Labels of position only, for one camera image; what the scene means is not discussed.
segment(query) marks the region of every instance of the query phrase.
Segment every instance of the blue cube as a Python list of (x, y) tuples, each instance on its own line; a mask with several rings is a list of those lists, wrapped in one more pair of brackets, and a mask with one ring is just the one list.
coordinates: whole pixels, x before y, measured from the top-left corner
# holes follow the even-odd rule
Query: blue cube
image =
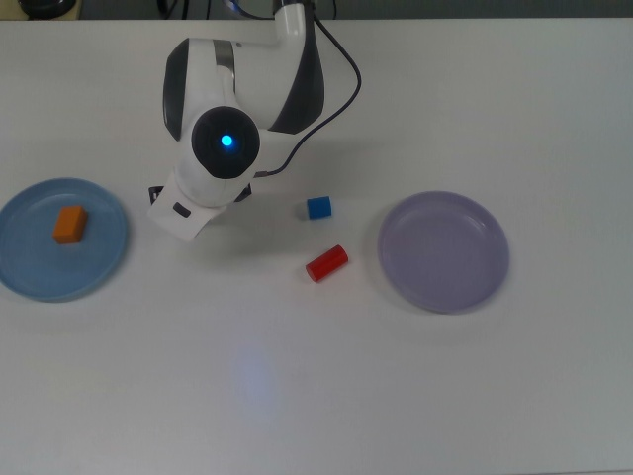
[(310, 198), (307, 203), (308, 217), (311, 220), (318, 220), (320, 218), (332, 216), (332, 205), (329, 202), (329, 196)]

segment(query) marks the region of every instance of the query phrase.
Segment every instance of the plate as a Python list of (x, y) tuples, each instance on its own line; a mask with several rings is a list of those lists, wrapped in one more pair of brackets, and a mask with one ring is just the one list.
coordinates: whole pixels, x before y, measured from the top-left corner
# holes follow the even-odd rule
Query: plate
[(387, 278), (406, 299), (445, 314), (491, 297), (509, 267), (507, 239), (495, 217), (446, 191), (399, 203), (381, 226), (378, 253)]
[[(59, 209), (72, 205), (88, 213), (83, 239), (58, 244), (52, 230)], [(43, 181), (0, 211), (0, 281), (30, 299), (73, 300), (110, 275), (127, 239), (126, 217), (109, 191), (76, 178)]]

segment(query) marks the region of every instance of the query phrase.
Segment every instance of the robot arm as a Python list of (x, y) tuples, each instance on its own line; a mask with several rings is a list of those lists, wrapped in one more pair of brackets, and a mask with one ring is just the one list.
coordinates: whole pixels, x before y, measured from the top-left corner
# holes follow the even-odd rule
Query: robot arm
[(271, 46), (188, 39), (167, 59), (163, 115), (180, 160), (148, 214), (184, 240), (254, 177), (259, 131), (297, 134), (322, 112), (312, 2), (276, 0), (275, 28)]

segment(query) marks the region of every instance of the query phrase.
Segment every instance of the blue led light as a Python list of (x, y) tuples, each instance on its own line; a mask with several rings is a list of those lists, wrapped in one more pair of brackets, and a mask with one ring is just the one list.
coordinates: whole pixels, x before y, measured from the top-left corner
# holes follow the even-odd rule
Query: blue led light
[(230, 147), (231, 145), (233, 145), (233, 137), (231, 137), (231, 136), (222, 136), (222, 138), (220, 139), (220, 142), (225, 147)]

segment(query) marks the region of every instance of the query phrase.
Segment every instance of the table surface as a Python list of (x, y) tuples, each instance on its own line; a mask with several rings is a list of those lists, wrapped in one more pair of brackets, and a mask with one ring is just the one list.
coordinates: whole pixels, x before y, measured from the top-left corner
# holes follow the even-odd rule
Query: table surface
[[(177, 160), (165, 59), (271, 26), (0, 24), (0, 203), (75, 176), (131, 227), (81, 300), (0, 289), (0, 472), (633, 467), (633, 21), (329, 25), (364, 73), (357, 102), (186, 244), (145, 215)], [(354, 75), (318, 41), (329, 114)], [(378, 263), (382, 219), (425, 190), (475, 199), (509, 240), (504, 286), (466, 315), (408, 304)], [(306, 221), (320, 195), (334, 216)], [(310, 281), (338, 243), (350, 264)]]

